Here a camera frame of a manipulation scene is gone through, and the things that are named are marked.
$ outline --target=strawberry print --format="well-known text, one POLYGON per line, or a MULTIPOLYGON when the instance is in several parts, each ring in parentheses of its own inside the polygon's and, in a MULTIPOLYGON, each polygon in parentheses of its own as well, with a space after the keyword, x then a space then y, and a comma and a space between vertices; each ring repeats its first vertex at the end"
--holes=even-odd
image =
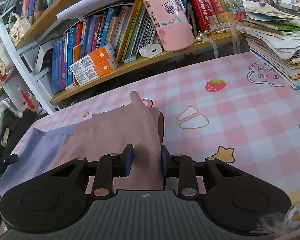
POLYGON ((226 87, 226 83, 224 80, 220 79, 211 79, 206 84, 206 90, 208 92, 218 92, 226 87))

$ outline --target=pink checkered desk mat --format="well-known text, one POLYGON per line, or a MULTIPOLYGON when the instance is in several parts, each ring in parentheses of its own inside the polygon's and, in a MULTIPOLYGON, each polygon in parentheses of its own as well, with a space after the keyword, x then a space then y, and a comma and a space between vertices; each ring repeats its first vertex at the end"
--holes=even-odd
MULTIPOLYGON (((194 161, 215 156, 300 200, 300 90, 290 87, 251 52, 149 77, 44 117, 48 131, 129 104, 137 91, 164 115, 171 154, 194 161), (224 82, 209 83, 212 79, 224 82)), ((18 153, 28 132, 14 149, 18 153)))

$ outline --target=gray ridged surface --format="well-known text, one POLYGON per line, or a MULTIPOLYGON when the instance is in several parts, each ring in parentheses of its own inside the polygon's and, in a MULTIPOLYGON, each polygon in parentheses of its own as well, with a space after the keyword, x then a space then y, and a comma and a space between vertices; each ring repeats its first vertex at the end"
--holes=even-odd
POLYGON ((198 203, 183 201, 172 190, 120 190, 110 200, 95 201, 86 215, 68 228, 42 235, 9 230, 0 238, 6 239, 269 240, 272 237, 241 236, 227 232, 213 224, 198 203))

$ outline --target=pink towel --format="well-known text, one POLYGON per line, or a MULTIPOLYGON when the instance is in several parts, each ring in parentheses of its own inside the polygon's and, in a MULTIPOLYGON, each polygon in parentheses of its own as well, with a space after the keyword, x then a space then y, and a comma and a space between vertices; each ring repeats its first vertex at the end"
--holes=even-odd
MULTIPOLYGON (((160 112, 146 108, 137 92, 130 94, 132 103, 109 112, 95 114, 76 125, 75 135, 69 136, 49 169, 74 158, 85 156, 97 161, 102 155, 121 154, 127 144, 134 147, 135 159, 127 178, 114 178, 116 189, 162 189, 161 144, 158 135, 160 112)), ((91 192, 92 179, 87 187, 91 192)))

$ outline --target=orange and white box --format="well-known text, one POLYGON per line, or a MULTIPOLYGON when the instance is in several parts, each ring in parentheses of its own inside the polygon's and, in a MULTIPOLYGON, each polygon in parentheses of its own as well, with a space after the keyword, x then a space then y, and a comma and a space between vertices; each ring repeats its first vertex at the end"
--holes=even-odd
POLYGON ((96 71, 94 70, 94 68, 92 67, 74 77, 77 80, 77 82, 79 83, 79 85, 83 85, 91 80, 98 78, 98 75, 97 75, 96 71))
POLYGON ((79 76, 80 73, 100 64, 101 62, 110 59, 114 55, 114 49, 109 42, 102 48, 96 49, 90 52, 87 56, 79 59, 73 63, 70 68, 75 76, 79 76))
POLYGON ((105 60, 104 62, 99 63, 98 65, 94 66, 94 70, 96 71, 99 77, 102 77, 108 73, 114 71, 119 63, 115 62, 115 56, 112 56, 110 59, 105 60))

